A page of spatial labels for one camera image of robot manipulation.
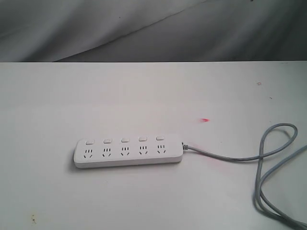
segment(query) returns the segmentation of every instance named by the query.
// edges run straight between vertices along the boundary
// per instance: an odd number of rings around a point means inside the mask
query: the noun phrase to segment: power cord
[[[267,135],[275,128],[277,127],[291,127],[294,130],[294,134],[293,136],[288,140],[287,143],[285,143],[283,146],[268,152],[268,153],[263,153],[263,149],[264,149],[264,141],[267,137]],[[261,214],[275,219],[285,225],[287,225],[288,227],[295,229],[295,230],[307,230],[307,224],[300,222],[298,220],[292,219],[291,217],[289,217],[288,215],[286,215],[285,213],[283,213],[281,210],[279,210],[276,206],[274,206],[263,194],[262,192],[262,185],[265,182],[265,180],[269,177],[269,175],[271,175],[275,170],[277,170],[278,168],[280,168],[281,166],[283,166],[285,163],[287,163],[288,161],[290,161],[291,159],[293,159],[294,157],[296,157],[297,155],[299,155],[300,153],[302,153],[303,151],[307,150],[307,145],[305,145],[304,147],[300,148],[299,150],[297,150],[296,152],[292,153],[290,156],[284,158],[282,161],[280,161],[278,164],[276,164],[274,167],[272,167],[270,170],[268,170],[263,176],[261,176],[261,169],[262,169],[262,164],[263,164],[263,159],[265,157],[271,156],[273,154],[276,154],[282,150],[284,150],[285,148],[287,148],[296,138],[297,136],[297,128],[296,126],[289,124],[289,123],[279,123],[276,125],[271,126],[270,128],[268,128],[260,141],[260,148],[259,148],[259,155],[258,156],[254,156],[254,157],[247,157],[247,158],[232,158],[232,157],[224,157],[224,156],[220,156],[220,155],[215,155],[200,149],[197,149],[195,147],[191,147],[188,145],[183,144],[183,149],[184,150],[193,150],[196,151],[200,154],[203,154],[207,157],[212,157],[215,159],[219,159],[222,161],[230,161],[230,162],[239,162],[239,161],[254,161],[254,160],[258,160],[258,167],[257,167],[257,173],[256,173],[256,180],[255,180],[255,191],[253,194],[253,205],[256,208],[256,210],[258,212],[260,212]],[[262,201],[272,209],[269,210],[268,208],[266,208],[264,206],[264,204],[262,203]]]

